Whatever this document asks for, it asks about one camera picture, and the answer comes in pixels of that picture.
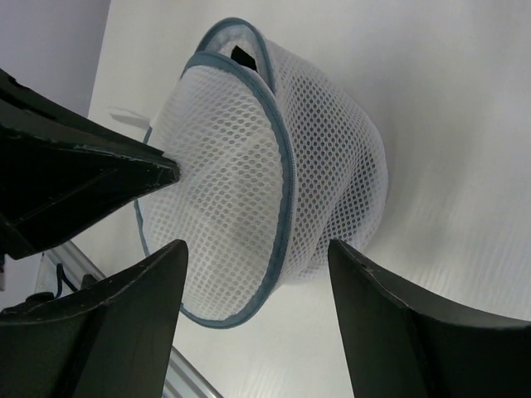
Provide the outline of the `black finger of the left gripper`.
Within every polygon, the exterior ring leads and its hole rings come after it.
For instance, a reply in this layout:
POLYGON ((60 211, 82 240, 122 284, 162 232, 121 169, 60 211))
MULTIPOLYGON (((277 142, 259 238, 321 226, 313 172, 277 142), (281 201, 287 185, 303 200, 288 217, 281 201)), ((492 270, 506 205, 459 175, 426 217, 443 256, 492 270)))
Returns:
POLYGON ((1 73, 1 254, 53 249, 178 181, 162 151, 88 120, 1 73))

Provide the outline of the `blue trimmed mesh laundry bag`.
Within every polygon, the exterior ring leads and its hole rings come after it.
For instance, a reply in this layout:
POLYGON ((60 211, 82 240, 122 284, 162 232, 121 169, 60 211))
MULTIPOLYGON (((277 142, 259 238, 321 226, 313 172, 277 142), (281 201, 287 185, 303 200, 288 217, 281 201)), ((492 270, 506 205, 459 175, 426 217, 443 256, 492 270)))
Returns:
POLYGON ((240 18, 215 24, 144 136, 180 180, 134 203, 143 250, 188 245, 182 312, 207 328, 252 318, 284 284, 356 249, 385 207, 384 145, 366 113, 310 62, 240 18), (231 59, 234 46, 258 71, 231 59))

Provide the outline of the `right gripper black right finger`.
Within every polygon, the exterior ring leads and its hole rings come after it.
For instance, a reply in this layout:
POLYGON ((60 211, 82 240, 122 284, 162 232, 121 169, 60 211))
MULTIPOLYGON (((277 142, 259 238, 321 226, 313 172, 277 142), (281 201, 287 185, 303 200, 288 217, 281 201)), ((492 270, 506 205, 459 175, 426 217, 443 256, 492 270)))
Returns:
POLYGON ((528 397, 530 323, 443 298, 329 244, 343 349, 357 397, 528 397))

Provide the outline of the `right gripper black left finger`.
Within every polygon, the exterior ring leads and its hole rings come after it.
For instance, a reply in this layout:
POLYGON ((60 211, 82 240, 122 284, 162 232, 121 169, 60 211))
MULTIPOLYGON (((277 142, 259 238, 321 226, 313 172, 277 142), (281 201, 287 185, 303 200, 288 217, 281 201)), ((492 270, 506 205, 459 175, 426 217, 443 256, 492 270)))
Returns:
POLYGON ((187 273, 175 240, 62 298, 1 312, 3 397, 160 397, 187 273))

